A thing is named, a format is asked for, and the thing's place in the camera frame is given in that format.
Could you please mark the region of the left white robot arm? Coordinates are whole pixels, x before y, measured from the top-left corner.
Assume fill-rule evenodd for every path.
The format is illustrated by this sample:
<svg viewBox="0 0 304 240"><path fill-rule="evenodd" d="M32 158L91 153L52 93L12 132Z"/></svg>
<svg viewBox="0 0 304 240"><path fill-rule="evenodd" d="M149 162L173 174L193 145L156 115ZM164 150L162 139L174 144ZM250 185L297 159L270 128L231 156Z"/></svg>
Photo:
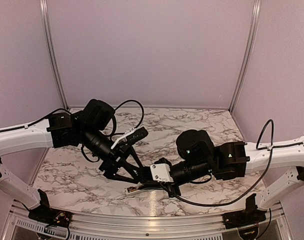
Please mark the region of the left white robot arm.
<svg viewBox="0 0 304 240"><path fill-rule="evenodd" d="M45 223L55 219L47 195L32 188L2 164L1 157L25 150L61 148L81 145L102 161L99 170L110 180L137 184L139 171L144 168L133 145L148 135L137 125L112 141L116 131L116 109L91 99L83 110L70 113L59 108L34 122L0 129L0 190L20 201Z"/></svg>

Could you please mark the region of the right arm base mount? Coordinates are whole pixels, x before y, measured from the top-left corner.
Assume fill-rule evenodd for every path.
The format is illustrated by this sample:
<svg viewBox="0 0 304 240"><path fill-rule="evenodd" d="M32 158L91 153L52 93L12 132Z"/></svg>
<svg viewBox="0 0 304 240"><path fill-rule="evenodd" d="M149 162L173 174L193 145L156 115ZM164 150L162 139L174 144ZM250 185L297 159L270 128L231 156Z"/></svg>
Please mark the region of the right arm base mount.
<svg viewBox="0 0 304 240"><path fill-rule="evenodd" d="M245 200L245 209L224 213L223 223L226 229L240 228L265 221L266 210L259 210L256 204L256 193Z"/></svg>

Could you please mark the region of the green gold battery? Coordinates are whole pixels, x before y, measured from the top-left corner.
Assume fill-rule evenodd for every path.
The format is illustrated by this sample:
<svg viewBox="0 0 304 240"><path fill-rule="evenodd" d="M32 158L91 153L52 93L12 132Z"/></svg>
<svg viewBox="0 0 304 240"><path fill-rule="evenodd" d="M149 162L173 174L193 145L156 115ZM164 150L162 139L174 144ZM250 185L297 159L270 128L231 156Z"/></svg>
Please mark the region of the green gold battery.
<svg viewBox="0 0 304 240"><path fill-rule="evenodd" d="M128 193L134 192L134 191L136 191L136 190L137 190L136 187L128 187L128 188L127 188L127 192L128 192Z"/></svg>

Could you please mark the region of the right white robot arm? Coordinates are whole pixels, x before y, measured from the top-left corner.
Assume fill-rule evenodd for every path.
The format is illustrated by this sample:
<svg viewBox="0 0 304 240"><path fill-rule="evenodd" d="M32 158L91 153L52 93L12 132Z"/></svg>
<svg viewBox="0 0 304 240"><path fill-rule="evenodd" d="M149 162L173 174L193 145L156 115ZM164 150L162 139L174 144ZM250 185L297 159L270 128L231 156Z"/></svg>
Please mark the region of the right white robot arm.
<svg viewBox="0 0 304 240"><path fill-rule="evenodd" d="M141 189L158 189L182 200L179 187L212 174L216 180L232 180L247 174L288 167L289 170L267 189L246 197L239 219L250 224L287 193L304 185L304 135L288 141L227 142L214 146L205 130L187 130L176 139L177 152L183 159L172 165L161 158L147 168L150 183Z"/></svg>

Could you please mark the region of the white remote control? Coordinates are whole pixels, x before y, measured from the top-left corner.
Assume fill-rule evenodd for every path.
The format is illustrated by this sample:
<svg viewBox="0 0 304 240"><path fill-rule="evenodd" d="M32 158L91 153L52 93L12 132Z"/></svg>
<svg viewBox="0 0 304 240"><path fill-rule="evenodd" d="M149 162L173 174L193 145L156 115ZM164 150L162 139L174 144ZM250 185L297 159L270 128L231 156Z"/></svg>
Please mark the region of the white remote control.
<svg viewBox="0 0 304 240"><path fill-rule="evenodd" d="M124 193L126 196L133 196L133 195L143 193L143 192L146 192L149 190L151 190L151 188L148 187L147 185L137 184L137 185L126 187L124 189Z"/></svg>

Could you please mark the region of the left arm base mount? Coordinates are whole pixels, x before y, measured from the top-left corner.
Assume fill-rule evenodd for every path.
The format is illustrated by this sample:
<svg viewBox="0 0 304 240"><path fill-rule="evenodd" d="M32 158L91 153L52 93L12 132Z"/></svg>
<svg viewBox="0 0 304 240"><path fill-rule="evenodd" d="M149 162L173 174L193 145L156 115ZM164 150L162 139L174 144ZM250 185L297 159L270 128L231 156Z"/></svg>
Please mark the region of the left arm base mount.
<svg viewBox="0 0 304 240"><path fill-rule="evenodd" d="M47 194L38 189L40 196L39 205L36 208L29 209L28 217L32 220L47 224L50 226L59 226L68 228L72 219L72 213L67 210L60 210L50 207Z"/></svg>

